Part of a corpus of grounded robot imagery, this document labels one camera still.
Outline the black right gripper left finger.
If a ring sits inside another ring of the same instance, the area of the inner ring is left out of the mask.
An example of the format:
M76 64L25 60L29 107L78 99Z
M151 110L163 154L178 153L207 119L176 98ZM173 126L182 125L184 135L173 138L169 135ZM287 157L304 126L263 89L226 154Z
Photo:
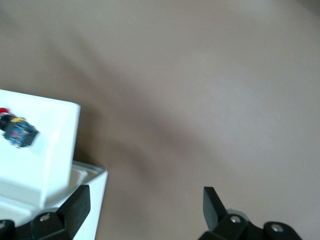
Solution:
M90 213L90 186L80 185L55 211L44 212L15 226L10 219L0 221L2 240L73 240Z

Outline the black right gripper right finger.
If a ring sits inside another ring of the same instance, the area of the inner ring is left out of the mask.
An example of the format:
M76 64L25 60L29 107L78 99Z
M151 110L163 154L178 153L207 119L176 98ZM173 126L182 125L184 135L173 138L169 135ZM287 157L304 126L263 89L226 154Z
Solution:
M227 210L213 187L203 188L203 215L208 227L201 240L300 240L301 237L283 222L269 221L255 226L241 211Z

